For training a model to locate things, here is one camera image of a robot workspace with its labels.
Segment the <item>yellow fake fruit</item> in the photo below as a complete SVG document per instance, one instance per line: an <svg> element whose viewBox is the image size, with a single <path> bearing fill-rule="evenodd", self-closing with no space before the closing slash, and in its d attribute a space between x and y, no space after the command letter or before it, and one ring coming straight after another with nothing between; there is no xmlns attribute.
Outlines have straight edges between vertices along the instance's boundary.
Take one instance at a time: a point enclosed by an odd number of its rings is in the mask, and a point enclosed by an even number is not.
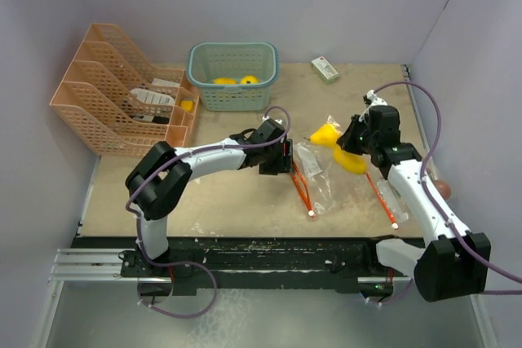
<svg viewBox="0 0 522 348"><path fill-rule="evenodd" d="M366 161L362 156L344 151L340 146L333 150L334 161L346 171L363 175L366 173Z"/></svg>

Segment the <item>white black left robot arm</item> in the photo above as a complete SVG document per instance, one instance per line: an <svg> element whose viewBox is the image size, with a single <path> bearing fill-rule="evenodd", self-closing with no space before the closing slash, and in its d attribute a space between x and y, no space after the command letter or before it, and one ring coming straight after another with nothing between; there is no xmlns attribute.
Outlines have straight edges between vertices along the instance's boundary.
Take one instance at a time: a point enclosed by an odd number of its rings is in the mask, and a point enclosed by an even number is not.
<svg viewBox="0 0 522 348"><path fill-rule="evenodd" d="M261 175L290 174L293 140L288 130L272 118L257 128L194 148L173 148L156 143L128 175L127 211L137 219L139 267L159 276L168 265L168 216L178 205L187 185L206 175L252 167Z"/></svg>

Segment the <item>yellow fake bell pepper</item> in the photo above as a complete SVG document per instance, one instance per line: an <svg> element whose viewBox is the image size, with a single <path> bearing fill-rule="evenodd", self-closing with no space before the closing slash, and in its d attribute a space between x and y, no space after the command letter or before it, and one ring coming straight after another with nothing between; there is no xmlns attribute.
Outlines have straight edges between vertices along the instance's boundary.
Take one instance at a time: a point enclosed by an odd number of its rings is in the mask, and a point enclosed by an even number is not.
<svg viewBox="0 0 522 348"><path fill-rule="evenodd" d="M233 78L220 77L220 78L215 78L213 80L213 83L216 85L235 85L235 84L237 84L237 81Z"/></svg>

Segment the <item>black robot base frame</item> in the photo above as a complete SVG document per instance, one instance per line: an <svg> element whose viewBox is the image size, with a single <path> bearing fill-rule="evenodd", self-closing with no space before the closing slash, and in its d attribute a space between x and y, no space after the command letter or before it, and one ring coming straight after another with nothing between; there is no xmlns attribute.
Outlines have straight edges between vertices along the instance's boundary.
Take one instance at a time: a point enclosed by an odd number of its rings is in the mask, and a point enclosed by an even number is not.
<svg viewBox="0 0 522 348"><path fill-rule="evenodd" d="M99 266L116 258L119 276L140 283L172 283L175 295L198 289L325 289L388 297L400 272L378 263L373 238L171 237L151 266L131 237L79 237Z"/></svg>

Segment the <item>yellow fake lemon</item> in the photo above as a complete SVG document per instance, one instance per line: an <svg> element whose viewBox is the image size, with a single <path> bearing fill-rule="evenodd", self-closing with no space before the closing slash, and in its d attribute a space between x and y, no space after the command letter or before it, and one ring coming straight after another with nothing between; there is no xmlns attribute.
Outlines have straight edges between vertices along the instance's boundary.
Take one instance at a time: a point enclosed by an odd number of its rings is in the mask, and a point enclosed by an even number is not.
<svg viewBox="0 0 522 348"><path fill-rule="evenodd" d="M254 75L246 75L240 80L241 84L251 85L259 83L259 79Z"/></svg>

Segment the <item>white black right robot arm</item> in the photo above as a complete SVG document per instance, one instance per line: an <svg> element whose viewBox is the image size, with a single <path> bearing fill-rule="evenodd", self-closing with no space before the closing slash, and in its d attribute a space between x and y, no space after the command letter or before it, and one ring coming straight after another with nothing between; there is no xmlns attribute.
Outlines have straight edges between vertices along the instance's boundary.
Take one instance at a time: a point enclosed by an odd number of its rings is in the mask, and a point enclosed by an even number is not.
<svg viewBox="0 0 522 348"><path fill-rule="evenodd" d="M422 229L424 248L401 239L381 240L363 255L364 269L371 275L382 275L390 267L399 271L414 280L427 302L483 292L488 269L470 252L489 258L490 241L455 216L422 168L417 149L401 142L398 110L370 105L352 117L337 144L346 153L368 155Z"/></svg>

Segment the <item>yellow fake pear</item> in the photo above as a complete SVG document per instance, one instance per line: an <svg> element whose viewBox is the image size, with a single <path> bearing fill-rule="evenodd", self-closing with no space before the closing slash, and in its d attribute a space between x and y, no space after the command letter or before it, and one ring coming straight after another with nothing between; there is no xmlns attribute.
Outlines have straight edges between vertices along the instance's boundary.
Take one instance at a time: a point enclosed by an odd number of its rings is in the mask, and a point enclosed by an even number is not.
<svg viewBox="0 0 522 348"><path fill-rule="evenodd" d="M333 124L326 123L314 132L309 139L314 145L335 148L340 135L341 133Z"/></svg>

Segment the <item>clear zip bag red seal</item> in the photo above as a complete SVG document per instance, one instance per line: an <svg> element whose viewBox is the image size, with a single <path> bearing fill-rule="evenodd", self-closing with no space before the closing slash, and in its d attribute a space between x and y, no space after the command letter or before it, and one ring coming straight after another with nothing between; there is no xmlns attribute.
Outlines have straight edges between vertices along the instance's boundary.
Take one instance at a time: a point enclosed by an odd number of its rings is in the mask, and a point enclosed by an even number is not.
<svg viewBox="0 0 522 348"><path fill-rule="evenodd" d="M330 181L333 163L332 150L313 144L309 138L293 146L291 178L311 221L335 207Z"/></svg>

